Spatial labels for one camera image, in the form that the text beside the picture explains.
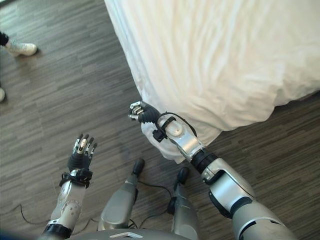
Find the black pant leg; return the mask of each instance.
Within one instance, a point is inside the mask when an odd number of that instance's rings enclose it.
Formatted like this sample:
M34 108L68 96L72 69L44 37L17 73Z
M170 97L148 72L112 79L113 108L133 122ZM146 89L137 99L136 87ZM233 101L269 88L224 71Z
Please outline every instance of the black pant leg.
M0 45L1 46L5 46L9 41L9 37L3 33L3 32L0 32Z

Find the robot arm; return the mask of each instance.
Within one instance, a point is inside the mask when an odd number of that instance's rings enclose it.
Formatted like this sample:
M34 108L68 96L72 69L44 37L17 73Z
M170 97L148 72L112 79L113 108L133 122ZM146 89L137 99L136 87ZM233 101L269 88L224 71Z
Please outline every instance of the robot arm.
M68 161L70 172L61 176L60 194L55 209L51 214L43 234L38 240L63 240L70 237L81 213L82 201L89 187L92 172L89 170L95 143L90 149L94 138L88 141L89 135L81 134L75 141L72 154Z
M255 200L253 188L240 174L207 151L189 124L177 120L172 113L160 114L145 102L133 103L129 117L140 123L154 123L157 130L153 137L159 142L169 139L176 145L209 186L213 205L232 219L237 240L297 240L273 212Z

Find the black cable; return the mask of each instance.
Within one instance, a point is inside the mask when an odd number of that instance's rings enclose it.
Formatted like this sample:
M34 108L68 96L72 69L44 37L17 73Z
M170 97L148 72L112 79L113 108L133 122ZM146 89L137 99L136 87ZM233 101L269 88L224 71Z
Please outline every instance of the black cable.
M156 120L156 122L155 122L155 126L156 126L157 129L160 129L160 127L159 127L159 125L158 125L158 120L159 120L160 117L162 117L162 116L164 116L164 115L174 115L174 116L177 116L177 117L180 118L182 121L184 121L184 122L189 126L189 128L191 129L191 131L193 132L193 134L194 134L196 137L198 137L197 132L196 132L196 130L194 129L194 127L191 126L191 125L187 122L187 120L185 120L183 117L181 117L181 116L179 116L178 114L173 113L173 112L167 112L167 111L166 111L165 113L160 114L160 116L157 118L157 120Z
M131 228L132 226L135 226L135 228L137 229L138 228L138 225L135 223L135 221L133 221L131 218L130 218L130 221L132 222L132 224L130 224L128 226L128 228Z
M143 184L143 185L146 185L148 187L154 187L154 188L161 188L161 189L164 189L168 192L168 194L170 195L170 199L172 198L172 195L171 195L171 192L168 188L166 188L165 186L161 186L161 185L153 185L153 184L149 184L149 183L146 183L146 182L143 182L143 181L140 181L138 180L138 183L140 184Z
M152 188L161 188L161 189L164 189L168 192L169 196L170 196L170 200L172 198L172 194L170 192L170 190L168 188L166 188L165 186L161 186L161 185L153 185L153 184L149 184L149 183L146 183L146 182L143 182L143 181L138 181L140 184L143 184L143 185L146 185L148 187L152 187ZM27 224L31 224L31 225L42 225L44 223L48 223L50 221L50 219L48 220L45 220L45 221L40 221L40 222L32 222L32 221L29 221L26 219L24 213L23 213L23 210L22 210L22 204L18 204L17 206L15 206L14 208L10 209L9 211L7 212L2 212L0 213L0 216L2 215L6 215L6 214L9 214L9 213L12 213L14 210L16 210L17 208L20 207L20 213L21 213L21 216L23 218L23 220L27 223ZM132 222L132 224L130 224L128 227L131 228L131 227L135 227L135 228L141 228L143 226L143 224L150 218L154 218L154 217L158 217L158 216L161 216L162 214L165 214L167 212L167 209L165 209L163 212L161 213L158 213L158 214L153 214L153 215L150 215L148 217L146 217L140 224L140 226L138 227L138 225L135 223L135 221L133 221L132 219L130 219L130 221ZM93 221L95 223L98 223L99 221L98 220L94 220L93 218L90 218L87 223L85 224L85 226L80 230L80 231L77 231L75 233L73 233L72 235L77 235L77 234L80 234L81 232L83 232L89 225L90 221Z
M167 209L165 209L163 212L161 212L161 213L158 213L158 214L154 214L154 215L150 215L150 216L147 216L142 222L141 222L141 224L140 224L140 226L139 226L139 228L141 228L142 227L142 225L148 220L148 219L150 219L150 218L154 218L154 217L159 217L159 216L161 216L162 214L165 214L167 212Z
M164 189L166 190L168 193L169 193L169 196L170 196L170 200L171 201L171 198L172 198L172 194L170 192L170 190L168 188L166 188L165 186L161 186L161 185L153 185L153 184L149 184L149 183L146 183L146 182L143 182L143 181L140 181L138 180L138 183L141 183L143 185L146 185L146 186L149 186L149 187L154 187L154 188L161 188L161 189ZM154 217L159 217L161 216L162 214L165 214L167 212L167 209L165 209L163 212L161 213L157 213L157 214L153 214L153 215L150 215L150 216L147 216L140 224L139 226L139 229L143 226L143 224L150 218L154 218Z
M24 212L22 211L22 204L18 204L17 206L15 206L14 208L12 208L11 210L7 211L7 212L3 212L3 213L0 213L0 216L1 215L6 215L6 214L9 214L9 213L12 213L14 210L16 210L18 207L20 207L20 213L21 213L21 216L23 218L23 220L27 223L27 224L31 224L31 225L42 225L44 223L47 223L50 221L50 219L48 220L45 220L45 221L40 221L40 222L32 222L32 221L29 221L26 219L25 215L24 215Z
M1 213L0 213L0 216L10 214L10 213L12 213L14 210L16 210L16 209L19 208L19 207L20 207L21 216L22 216L23 220L24 220L27 224L31 224L31 225L42 225L42 224L48 223L48 222L50 221L50 219L45 220L45 221L40 221L40 222L32 222L32 221L27 220L26 217L25 217L25 215L24 215L24 212L22 211L22 204L21 204L21 203L18 204L17 206L15 206L14 208L10 209L9 211L1 212ZM85 225L80 231L78 231L78 232L76 232L76 233L73 233L72 235L77 235L77 234L83 232L83 231L88 227L90 221L93 221L93 222L95 222L95 223L98 223L98 222L99 222L99 221L97 221L97 220L94 220L93 218L90 218L90 219L88 220L88 222L86 223L86 225Z

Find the wooden floor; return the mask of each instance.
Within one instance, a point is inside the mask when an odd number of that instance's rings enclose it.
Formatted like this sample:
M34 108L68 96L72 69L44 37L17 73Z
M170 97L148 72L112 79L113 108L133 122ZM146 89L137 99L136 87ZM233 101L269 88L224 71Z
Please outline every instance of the wooden floor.
M0 50L7 93L0 105L1 213L22 203L30 221L50 217L80 132L99 146L75 231L98 219L138 157L146 160L142 180L172 190L176 173L188 164L164 160L128 120L129 104L140 98L103 0L15 0L2 6L0 19L1 31L40 48L35 56L18 58ZM320 239L320 94L279 107L266 122L224 132L209 149L241 173L299 239ZM186 186L202 239L234 239L231 221L210 203L194 170ZM161 212L169 198L163 190L138 188L132 218L139 224ZM1 215L0 224L34 235L45 227L25 223L18 209ZM91 222L86 232L96 227ZM171 216L144 227L169 231Z

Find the white sneaker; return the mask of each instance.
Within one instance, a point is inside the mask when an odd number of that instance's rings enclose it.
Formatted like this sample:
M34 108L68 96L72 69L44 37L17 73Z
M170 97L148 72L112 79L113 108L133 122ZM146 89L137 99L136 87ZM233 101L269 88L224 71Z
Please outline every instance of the white sneaker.
M5 96L5 91L0 87L0 103L5 99Z
M22 43L16 40L9 40L4 48L14 57L22 54L31 56L37 52L37 46L33 43Z

